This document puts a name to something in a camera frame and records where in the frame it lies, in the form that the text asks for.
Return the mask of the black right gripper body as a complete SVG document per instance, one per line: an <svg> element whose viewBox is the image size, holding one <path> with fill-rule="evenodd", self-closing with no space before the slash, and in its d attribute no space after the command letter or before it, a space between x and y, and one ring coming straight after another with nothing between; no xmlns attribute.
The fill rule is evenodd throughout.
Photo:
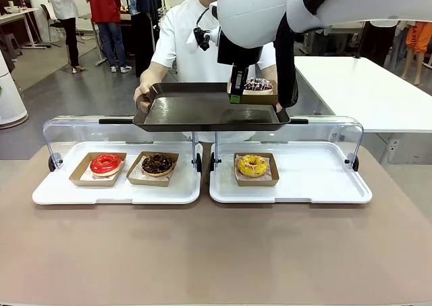
<svg viewBox="0 0 432 306"><path fill-rule="evenodd" d="M229 66L251 66L261 58L263 47L243 48L231 42L222 30L219 32L217 62Z"/></svg>

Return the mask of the person's right hand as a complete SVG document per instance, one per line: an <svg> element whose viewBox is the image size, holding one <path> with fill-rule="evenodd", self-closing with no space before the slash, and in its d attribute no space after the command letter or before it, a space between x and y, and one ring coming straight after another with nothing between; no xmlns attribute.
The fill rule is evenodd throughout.
<svg viewBox="0 0 432 306"><path fill-rule="evenodd" d="M151 94L151 88L146 83L141 83L134 93L134 102L136 108L140 111L147 113L151 107L152 100L149 97Z"/></svg>

